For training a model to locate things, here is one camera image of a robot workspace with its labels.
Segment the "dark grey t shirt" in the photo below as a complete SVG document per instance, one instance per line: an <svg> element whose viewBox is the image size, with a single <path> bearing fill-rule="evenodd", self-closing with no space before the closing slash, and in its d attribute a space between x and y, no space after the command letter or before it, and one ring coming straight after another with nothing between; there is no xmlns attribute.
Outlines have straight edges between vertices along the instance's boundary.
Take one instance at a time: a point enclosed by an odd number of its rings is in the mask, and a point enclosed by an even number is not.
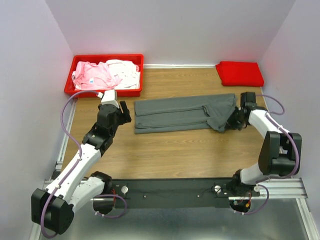
<svg viewBox="0 0 320 240"><path fill-rule="evenodd" d="M200 129L224 132L237 105L234 93L197 95L134 102L134 133Z"/></svg>

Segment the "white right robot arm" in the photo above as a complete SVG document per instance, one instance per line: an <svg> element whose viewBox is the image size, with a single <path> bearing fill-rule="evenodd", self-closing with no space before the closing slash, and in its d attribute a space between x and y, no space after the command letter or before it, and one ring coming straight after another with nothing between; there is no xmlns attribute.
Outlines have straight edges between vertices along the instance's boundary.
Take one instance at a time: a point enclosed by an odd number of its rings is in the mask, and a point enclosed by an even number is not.
<svg viewBox="0 0 320 240"><path fill-rule="evenodd" d="M254 92L240 95L240 107L235 108L226 122L228 130L241 130L247 126L261 134L263 143L257 163L237 170L223 187L235 196L241 196L269 179L291 178L300 170L302 136L285 129L272 118L272 112L258 106Z"/></svg>

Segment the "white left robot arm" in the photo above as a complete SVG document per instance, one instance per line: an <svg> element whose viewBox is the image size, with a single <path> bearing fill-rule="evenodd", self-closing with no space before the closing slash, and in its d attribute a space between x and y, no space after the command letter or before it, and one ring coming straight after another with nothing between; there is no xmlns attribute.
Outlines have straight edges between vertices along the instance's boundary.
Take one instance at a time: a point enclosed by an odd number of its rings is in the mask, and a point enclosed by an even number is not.
<svg viewBox="0 0 320 240"><path fill-rule="evenodd" d="M115 193L112 178L107 174L95 172L85 183L81 181L111 146L118 127L131 121L125 101L98 106L97 121L67 167L45 189L37 188L31 195L31 220L40 225L43 236L50 239L62 235L76 211L92 198L107 198L112 204L117 199L125 202Z"/></svg>

